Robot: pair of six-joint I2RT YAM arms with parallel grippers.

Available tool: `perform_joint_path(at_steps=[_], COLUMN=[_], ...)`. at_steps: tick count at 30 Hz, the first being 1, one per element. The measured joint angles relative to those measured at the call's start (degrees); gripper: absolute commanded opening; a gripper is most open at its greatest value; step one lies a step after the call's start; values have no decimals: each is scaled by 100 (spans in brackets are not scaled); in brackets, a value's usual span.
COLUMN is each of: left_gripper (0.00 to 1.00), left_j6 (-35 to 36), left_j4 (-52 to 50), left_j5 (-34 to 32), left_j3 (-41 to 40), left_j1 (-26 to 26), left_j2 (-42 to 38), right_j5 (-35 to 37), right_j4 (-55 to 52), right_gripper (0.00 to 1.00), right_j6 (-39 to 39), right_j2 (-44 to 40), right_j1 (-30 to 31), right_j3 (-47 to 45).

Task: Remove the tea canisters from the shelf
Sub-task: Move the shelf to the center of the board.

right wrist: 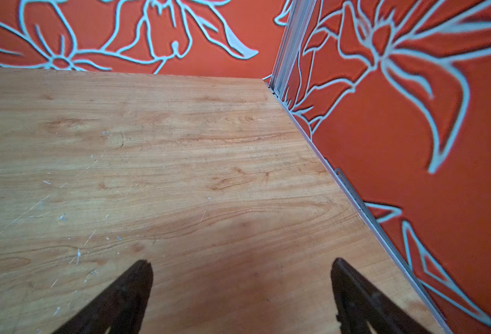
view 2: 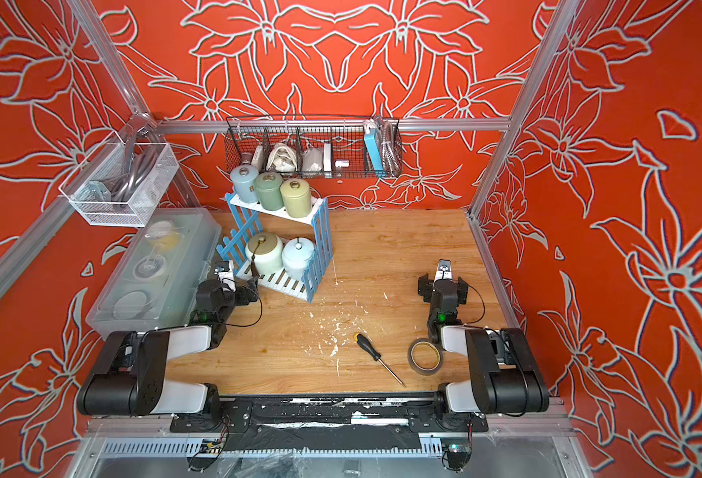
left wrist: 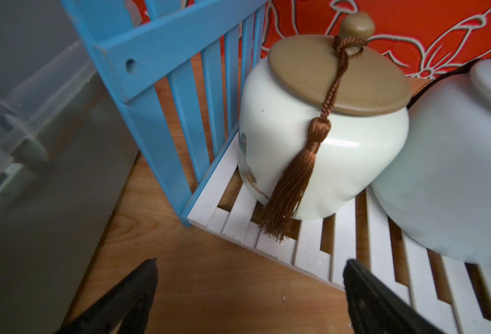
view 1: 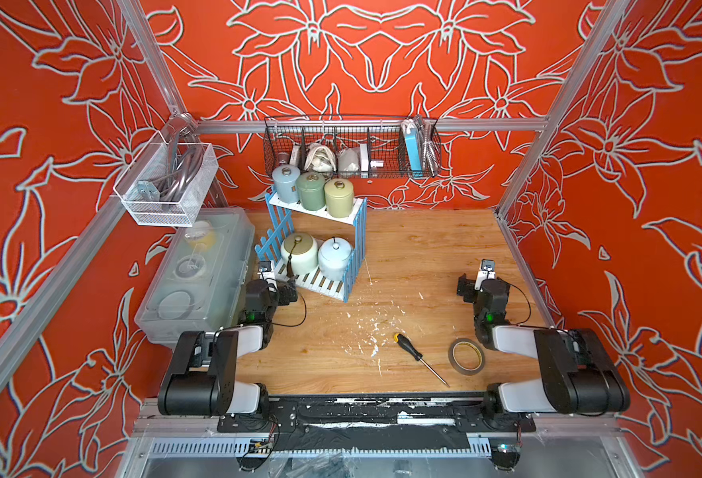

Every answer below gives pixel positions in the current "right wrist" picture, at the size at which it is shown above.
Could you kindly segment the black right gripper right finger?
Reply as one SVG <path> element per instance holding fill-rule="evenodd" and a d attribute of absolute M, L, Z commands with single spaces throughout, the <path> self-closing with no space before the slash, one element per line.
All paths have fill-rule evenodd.
<path fill-rule="evenodd" d="M 342 333 L 429 332 L 344 259 L 335 259 L 330 277 Z"/>

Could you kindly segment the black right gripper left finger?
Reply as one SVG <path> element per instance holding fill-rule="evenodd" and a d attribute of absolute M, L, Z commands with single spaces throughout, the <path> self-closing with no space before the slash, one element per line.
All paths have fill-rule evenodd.
<path fill-rule="evenodd" d="M 153 285 L 153 269 L 138 260 L 56 333 L 139 333 Z"/>

